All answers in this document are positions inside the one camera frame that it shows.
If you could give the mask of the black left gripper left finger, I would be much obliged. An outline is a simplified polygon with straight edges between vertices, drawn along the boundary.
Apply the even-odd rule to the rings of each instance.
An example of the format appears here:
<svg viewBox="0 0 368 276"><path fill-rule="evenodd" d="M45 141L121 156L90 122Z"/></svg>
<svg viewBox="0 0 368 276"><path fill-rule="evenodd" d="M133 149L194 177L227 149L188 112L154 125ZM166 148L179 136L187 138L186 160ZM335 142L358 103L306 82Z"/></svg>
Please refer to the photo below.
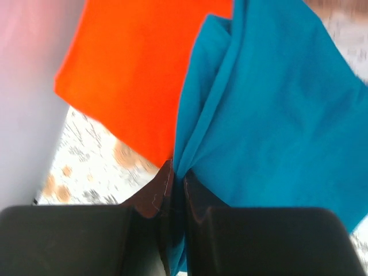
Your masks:
<svg viewBox="0 0 368 276"><path fill-rule="evenodd" d="M169 275L173 165L118 205L11 206L1 212L2 275Z"/></svg>

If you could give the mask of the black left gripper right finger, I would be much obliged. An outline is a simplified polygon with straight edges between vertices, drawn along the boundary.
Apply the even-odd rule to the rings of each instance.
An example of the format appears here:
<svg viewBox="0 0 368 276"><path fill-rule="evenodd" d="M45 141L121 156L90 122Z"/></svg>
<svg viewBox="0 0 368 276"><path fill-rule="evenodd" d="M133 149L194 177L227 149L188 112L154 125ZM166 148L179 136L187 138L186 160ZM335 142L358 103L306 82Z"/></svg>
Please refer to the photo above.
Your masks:
<svg viewBox="0 0 368 276"><path fill-rule="evenodd" d="M232 208L188 172L189 275L362 275L339 219L322 208Z"/></svg>

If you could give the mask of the teal t shirt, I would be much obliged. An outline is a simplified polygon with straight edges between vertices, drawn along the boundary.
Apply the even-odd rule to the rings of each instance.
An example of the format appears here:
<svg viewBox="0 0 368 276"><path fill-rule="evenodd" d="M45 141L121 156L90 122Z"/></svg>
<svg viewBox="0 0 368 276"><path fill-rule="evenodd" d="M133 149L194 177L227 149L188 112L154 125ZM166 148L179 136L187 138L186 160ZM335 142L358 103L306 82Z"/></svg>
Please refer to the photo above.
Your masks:
<svg viewBox="0 0 368 276"><path fill-rule="evenodd" d="M183 86L170 271L186 268L189 170L231 206L318 206L349 232L367 214L367 86L303 1L207 16Z"/></svg>

